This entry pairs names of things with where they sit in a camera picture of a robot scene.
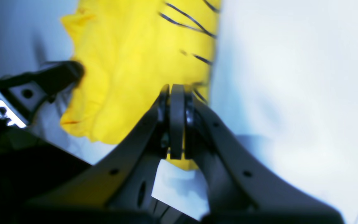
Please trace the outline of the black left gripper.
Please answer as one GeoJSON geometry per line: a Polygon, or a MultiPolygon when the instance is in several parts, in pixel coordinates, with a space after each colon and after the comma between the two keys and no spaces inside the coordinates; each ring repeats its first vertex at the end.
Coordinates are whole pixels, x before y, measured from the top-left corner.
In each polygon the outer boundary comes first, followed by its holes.
{"type": "Polygon", "coordinates": [[[67,87],[77,84],[85,73],[77,61],[47,62],[36,72],[0,78],[0,119],[8,126],[26,128],[41,105],[67,87]]]}

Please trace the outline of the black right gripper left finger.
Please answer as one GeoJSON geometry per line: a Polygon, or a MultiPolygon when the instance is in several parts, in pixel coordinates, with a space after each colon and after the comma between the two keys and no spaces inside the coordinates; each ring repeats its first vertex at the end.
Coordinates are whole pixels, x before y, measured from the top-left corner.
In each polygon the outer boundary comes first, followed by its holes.
{"type": "Polygon", "coordinates": [[[170,150],[181,159],[185,126],[183,85],[165,85],[129,135],[100,162],[28,206],[60,213],[138,211],[151,200],[157,167],[170,150]]]}

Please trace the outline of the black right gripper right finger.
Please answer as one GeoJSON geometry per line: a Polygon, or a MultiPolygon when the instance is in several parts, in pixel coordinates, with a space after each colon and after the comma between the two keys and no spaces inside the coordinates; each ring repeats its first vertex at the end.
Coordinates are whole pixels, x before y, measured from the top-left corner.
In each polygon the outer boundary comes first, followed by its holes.
{"type": "Polygon", "coordinates": [[[259,162],[205,103],[184,88],[184,155],[208,186],[207,218],[341,218],[259,162]]]}

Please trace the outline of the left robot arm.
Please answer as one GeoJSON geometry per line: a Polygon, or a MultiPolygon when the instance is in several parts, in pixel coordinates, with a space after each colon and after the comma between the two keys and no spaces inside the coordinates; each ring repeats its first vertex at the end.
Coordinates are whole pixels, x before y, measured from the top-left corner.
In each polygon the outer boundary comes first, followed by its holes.
{"type": "Polygon", "coordinates": [[[33,100],[41,95],[28,118],[19,118],[0,94],[0,224],[159,224],[156,213],[105,213],[86,210],[26,207],[31,198],[61,186],[90,165],[57,147],[42,143],[13,149],[8,134],[24,136],[23,128],[34,119],[39,107],[56,94],[81,80],[83,66],[75,61],[50,62],[39,72],[30,73],[29,89],[33,100]]]}

